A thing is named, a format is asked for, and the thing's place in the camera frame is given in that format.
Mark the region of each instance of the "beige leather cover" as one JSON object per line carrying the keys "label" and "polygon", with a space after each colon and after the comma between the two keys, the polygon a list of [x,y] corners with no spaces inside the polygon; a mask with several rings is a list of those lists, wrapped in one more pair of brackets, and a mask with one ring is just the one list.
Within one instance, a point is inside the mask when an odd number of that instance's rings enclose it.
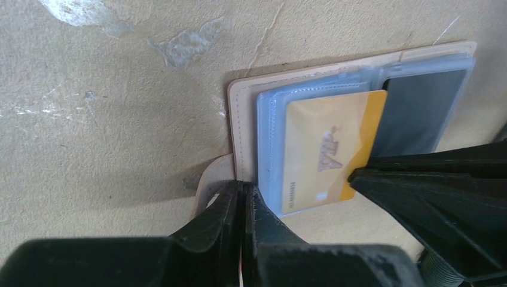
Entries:
{"label": "beige leather cover", "polygon": [[214,160],[201,175],[190,220],[201,214],[216,192],[233,180],[235,180],[233,154],[222,155]]}
{"label": "beige leather cover", "polygon": [[346,71],[354,71],[364,66],[381,66],[388,63],[412,61],[458,53],[466,53],[472,56],[476,46],[476,42],[473,41],[434,45],[343,63],[233,81],[228,88],[228,98],[236,179],[246,182],[256,180],[256,100],[259,93],[288,84],[322,78]]}

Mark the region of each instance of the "yellow card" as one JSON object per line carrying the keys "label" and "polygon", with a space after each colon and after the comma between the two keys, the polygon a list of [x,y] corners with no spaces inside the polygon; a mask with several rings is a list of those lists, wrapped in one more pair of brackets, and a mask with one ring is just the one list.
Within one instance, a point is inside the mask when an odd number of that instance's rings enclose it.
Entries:
{"label": "yellow card", "polygon": [[349,175],[368,163],[386,91],[370,91],[287,106],[282,212],[347,200]]}

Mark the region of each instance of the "stitching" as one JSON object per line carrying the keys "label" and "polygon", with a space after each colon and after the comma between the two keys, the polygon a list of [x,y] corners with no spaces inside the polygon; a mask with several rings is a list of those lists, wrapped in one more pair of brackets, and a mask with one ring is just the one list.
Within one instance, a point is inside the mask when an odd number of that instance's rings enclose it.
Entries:
{"label": "stitching", "polygon": [[[463,48],[467,48],[468,50],[470,50],[472,48],[471,45],[463,45],[462,47]],[[453,51],[453,50],[461,50],[461,48],[456,47],[456,48],[435,49],[435,50],[428,51],[428,52],[425,52],[425,53],[418,53],[417,55],[414,55],[414,56],[408,56],[406,59],[410,59],[410,58],[413,58],[413,57],[421,57],[421,56],[425,56],[425,55],[428,55],[428,54],[436,54],[436,53],[441,53],[441,52]],[[341,67],[341,68],[338,68],[338,69],[333,69],[333,70],[329,70],[329,71],[326,71],[326,72],[322,72],[320,74],[325,75],[325,74],[337,72],[337,71],[340,71],[340,70],[354,69],[354,68],[360,68],[360,67],[361,66]],[[236,109],[237,110],[239,109],[239,101],[238,101],[238,95],[239,95],[239,93],[241,91],[243,91],[243,90],[246,90],[247,88],[262,87],[262,86],[266,86],[266,85],[269,85],[269,84],[274,84],[274,83],[279,83],[279,82],[285,82],[285,81],[290,81],[290,80],[299,79],[299,78],[313,78],[313,77],[314,77],[314,75],[303,75],[303,76],[292,77],[292,78],[287,78],[287,79],[282,79],[282,80],[271,81],[271,82],[266,82],[266,83],[262,83],[262,84],[255,84],[255,85],[243,87],[243,88],[239,89],[236,92],[236,95],[235,95],[235,98],[236,98]],[[240,154],[240,161],[241,161],[241,165],[240,165],[239,170],[240,170],[240,174],[241,174],[241,180],[243,180],[244,162],[243,162],[243,146],[242,146],[242,141],[241,141],[241,124],[240,124],[239,113],[238,113],[238,116],[237,116],[237,125],[238,125],[238,129],[237,130],[238,130],[238,137],[239,137],[239,154]]]}
{"label": "stitching", "polygon": [[[236,93],[236,112],[239,110],[238,94],[239,94],[239,91]],[[240,150],[239,154],[240,154],[240,161],[241,161],[240,170],[241,170],[241,179],[243,179],[243,147],[241,145],[241,124],[240,124],[240,120],[239,120],[239,112],[237,112],[237,125],[238,125],[239,150]]]}

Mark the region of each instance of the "wall stain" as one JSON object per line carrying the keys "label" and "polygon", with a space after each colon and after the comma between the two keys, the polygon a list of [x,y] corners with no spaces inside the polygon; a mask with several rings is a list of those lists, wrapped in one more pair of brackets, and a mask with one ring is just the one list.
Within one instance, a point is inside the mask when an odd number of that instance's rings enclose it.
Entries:
{"label": "wall stain", "polygon": [[189,67],[196,55],[203,54],[222,31],[225,17],[205,23],[199,30],[187,29],[167,42],[155,42],[148,38],[148,44],[154,47],[164,58],[166,66],[173,69]]}
{"label": "wall stain", "polygon": [[99,0],[39,0],[56,19],[76,27],[98,26],[119,39],[135,31],[134,24],[121,20]]}

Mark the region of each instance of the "beige wall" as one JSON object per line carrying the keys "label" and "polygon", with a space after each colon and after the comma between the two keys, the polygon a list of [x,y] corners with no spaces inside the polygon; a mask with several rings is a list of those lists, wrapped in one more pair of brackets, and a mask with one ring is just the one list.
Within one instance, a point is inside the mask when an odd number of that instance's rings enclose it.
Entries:
{"label": "beige wall", "polygon": [[[231,80],[431,45],[457,18],[438,42],[477,41],[477,65],[439,148],[490,141],[507,120],[507,2],[373,2],[77,0],[54,16],[37,0],[4,1],[0,262],[35,237],[172,233],[199,172],[230,151]],[[186,68],[160,53],[178,35],[200,52]],[[339,242],[360,223],[329,208],[287,221]]]}

